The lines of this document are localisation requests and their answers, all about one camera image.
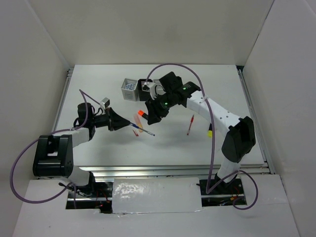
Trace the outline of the blue ballpoint pen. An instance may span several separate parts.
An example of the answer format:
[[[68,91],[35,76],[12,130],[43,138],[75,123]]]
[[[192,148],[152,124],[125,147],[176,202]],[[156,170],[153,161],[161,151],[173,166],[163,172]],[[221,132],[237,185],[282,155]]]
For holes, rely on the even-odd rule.
[[[139,127],[138,125],[136,125],[136,124],[134,124],[134,123],[132,123],[132,122],[131,122],[129,125],[132,126],[132,127],[134,127],[134,128],[136,128],[136,129],[138,129],[138,130],[140,130],[140,131],[142,131],[142,132],[146,132],[147,134],[149,134],[149,135],[151,135],[151,136],[155,136],[154,133],[152,133],[152,132],[150,132],[150,131],[148,131],[148,130],[145,130],[145,129],[142,128],[142,127]]]

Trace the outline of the black orange highlighter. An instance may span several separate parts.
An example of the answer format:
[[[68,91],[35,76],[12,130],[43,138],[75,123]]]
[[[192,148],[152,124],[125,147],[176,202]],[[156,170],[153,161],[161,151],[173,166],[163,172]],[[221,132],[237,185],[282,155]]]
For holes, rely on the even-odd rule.
[[[146,120],[148,120],[148,118],[149,118],[148,115],[142,110],[138,111],[138,115],[141,116],[142,118],[146,119]]]

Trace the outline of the blue patterned tape roll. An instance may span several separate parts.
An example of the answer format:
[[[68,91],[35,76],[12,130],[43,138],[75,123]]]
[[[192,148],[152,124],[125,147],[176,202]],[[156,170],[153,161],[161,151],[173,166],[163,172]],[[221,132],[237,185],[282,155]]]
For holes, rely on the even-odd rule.
[[[135,84],[133,83],[128,83],[125,85],[126,90],[134,90],[135,89]]]

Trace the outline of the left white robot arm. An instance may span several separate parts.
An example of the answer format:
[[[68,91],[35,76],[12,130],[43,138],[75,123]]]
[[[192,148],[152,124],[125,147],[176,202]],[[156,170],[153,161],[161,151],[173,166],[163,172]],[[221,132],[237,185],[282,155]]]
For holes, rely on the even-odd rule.
[[[78,193],[92,197],[97,193],[95,177],[92,172],[75,166],[73,149],[92,140],[97,128],[107,127],[109,131],[116,131],[129,126],[130,121],[119,116],[111,107],[95,115],[90,103],[81,103],[74,125],[69,131],[39,137],[33,174],[39,178],[68,181],[76,186]]]

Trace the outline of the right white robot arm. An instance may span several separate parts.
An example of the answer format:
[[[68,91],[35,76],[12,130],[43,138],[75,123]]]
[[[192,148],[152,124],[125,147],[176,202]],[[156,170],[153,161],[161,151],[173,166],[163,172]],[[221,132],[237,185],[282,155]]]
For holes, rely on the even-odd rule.
[[[201,86],[191,81],[183,83],[173,72],[160,78],[159,82],[163,94],[156,92],[158,85],[154,82],[145,81],[143,86],[151,96],[145,102],[148,124],[160,122],[175,105],[182,105],[206,119],[212,127],[212,133],[219,131],[224,137],[221,147],[224,158],[215,178],[208,178],[206,193],[214,189],[222,194],[227,193],[233,187],[241,160],[256,144],[253,120],[248,116],[241,118],[230,113],[207,97]]]

